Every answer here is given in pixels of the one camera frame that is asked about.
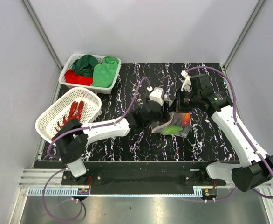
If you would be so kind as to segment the red lobster toy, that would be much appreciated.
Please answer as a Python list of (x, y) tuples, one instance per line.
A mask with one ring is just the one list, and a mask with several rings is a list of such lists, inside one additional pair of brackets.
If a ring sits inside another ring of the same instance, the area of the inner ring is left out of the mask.
[(65, 115), (62, 117), (62, 125), (57, 121), (57, 127), (55, 128), (56, 132), (59, 132), (70, 120), (78, 119), (81, 120), (82, 111), (84, 108), (84, 101), (73, 101), (68, 113), (68, 117)]

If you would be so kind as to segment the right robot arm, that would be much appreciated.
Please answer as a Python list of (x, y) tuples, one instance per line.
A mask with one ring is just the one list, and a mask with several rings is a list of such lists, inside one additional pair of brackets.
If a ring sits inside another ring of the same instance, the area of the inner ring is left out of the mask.
[(238, 118), (236, 108), (226, 92), (214, 92), (207, 74), (183, 74), (182, 88), (178, 89), (170, 112), (205, 111), (222, 130), (235, 150), (239, 164), (210, 162), (199, 173), (199, 180), (209, 185), (215, 179), (233, 182), (242, 192), (273, 180), (273, 155), (269, 155), (252, 137)]

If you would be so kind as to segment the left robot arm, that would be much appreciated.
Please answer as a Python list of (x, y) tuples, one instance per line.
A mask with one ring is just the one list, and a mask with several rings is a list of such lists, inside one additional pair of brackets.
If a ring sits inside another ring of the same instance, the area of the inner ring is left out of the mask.
[(82, 185), (88, 180), (87, 168), (82, 160), (87, 145), (108, 138), (125, 137), (168, 118), (167, 106), (148, 101), (122, 117), (88, 126), (83, 126), (78, 119), (72, 119), (52, 138), (52, 143), (66, 170), (71, 172), (72, 180)]

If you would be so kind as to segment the clear zip top bag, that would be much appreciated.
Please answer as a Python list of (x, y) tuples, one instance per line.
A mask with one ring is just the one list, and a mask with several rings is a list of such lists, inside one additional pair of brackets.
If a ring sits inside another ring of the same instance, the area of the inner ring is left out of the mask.
[(169, 119), (151, 124), (151, 132), (186, 138), (191, 128), (190, 113), (170, 112)]

